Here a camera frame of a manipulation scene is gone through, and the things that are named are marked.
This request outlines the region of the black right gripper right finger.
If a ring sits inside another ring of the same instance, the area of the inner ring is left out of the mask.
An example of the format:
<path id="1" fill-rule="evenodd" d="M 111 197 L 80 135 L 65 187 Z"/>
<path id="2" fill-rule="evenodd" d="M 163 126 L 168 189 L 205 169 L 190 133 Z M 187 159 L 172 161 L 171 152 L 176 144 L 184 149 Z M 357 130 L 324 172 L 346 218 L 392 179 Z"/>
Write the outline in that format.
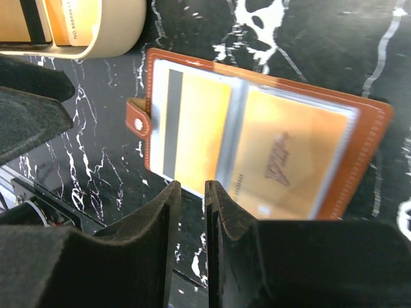
<path id="1" fill-rule="evenodd" d="M 210 307 L 409 307 L 410 241 L 372 221 L 259 220 L 205 183 Z"/>

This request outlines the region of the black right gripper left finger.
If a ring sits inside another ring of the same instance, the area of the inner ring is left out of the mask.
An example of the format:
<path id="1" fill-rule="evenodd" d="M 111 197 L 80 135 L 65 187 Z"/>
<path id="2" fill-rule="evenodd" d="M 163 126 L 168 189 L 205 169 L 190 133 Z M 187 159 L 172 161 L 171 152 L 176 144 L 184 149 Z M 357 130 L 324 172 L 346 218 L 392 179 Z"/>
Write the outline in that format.
<path id="1" fill-rule="evenodd" d="M 93 235 L 26 201 L 1 213 L 2 307 L 167 307 L 181 187 Z"/>

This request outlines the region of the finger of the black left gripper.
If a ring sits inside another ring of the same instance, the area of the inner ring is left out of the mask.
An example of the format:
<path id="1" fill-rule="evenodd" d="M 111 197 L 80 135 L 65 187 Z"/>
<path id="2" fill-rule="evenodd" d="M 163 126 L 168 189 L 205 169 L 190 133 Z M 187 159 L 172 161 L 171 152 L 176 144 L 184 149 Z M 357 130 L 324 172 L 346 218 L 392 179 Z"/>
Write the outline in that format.
<path id="1" fill-rule="evenodd" d="M 4 55 L 1 55 L 1 86 L 59 102 L 67 101 L 75 94 L 74 85 L 63 71 Z"/>
<path id="2" fill-rule="evenodd" d="M 1 165 L 72 127 L 61 102 L 1 87 Z"/>

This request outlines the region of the brown leather card holder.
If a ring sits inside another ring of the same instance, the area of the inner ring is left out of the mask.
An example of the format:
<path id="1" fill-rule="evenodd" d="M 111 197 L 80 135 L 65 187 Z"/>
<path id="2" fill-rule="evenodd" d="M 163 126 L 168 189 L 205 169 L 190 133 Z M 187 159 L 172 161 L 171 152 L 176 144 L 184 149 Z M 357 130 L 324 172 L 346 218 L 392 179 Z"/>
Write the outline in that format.
<path id="1" fill-rule="evenodd" d="M 247 96 L 251 87 L 291 95 L 293 98 L 306 98 L 312 103 L 329 103 L 357 112 L 356 121 L 348 136 L 347 145 L 342 152 L 335 174 L 312 219 L 336 219 L 344 213 L 393 116 L 392 107 L 381 101 L 151 48 L 148 52 L 147 93 L 143 99 L 127 99 L 126 124 L 131 131 L 145 141 L 144 164 L 147 170 L 167 180 L 173 179 L 152 170 L 152 156 L 153 151 L 157 149 L 156 142 L 159 133 L 158 100 L 167 91 L 167 77 L 170 69 L 182 72 L 209 72 L 228 77 L 234 82 L 216 173 L 214 178 L 209 179 L 219 182 L 230 197 L 234 162 L 243 126 Z M 205 183 L 203 195 L 188 191 L 204 197 Z"/>

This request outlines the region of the beige oval card tray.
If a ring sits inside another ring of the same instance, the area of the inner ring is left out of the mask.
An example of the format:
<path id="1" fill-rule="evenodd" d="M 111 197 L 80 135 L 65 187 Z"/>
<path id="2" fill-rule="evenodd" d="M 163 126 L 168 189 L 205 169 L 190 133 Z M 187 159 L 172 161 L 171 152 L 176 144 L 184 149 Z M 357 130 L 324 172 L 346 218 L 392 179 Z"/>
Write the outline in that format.
<path id="1" fill-rule="evenodd" d="M 146 1 L 99 1 L 98 23 L 90 45 L 86 47 L 15 47 L 1 46 L 1 54 L 46 56 L 65 60 L 119 56 L 130 50 L 143 30 Z"/>

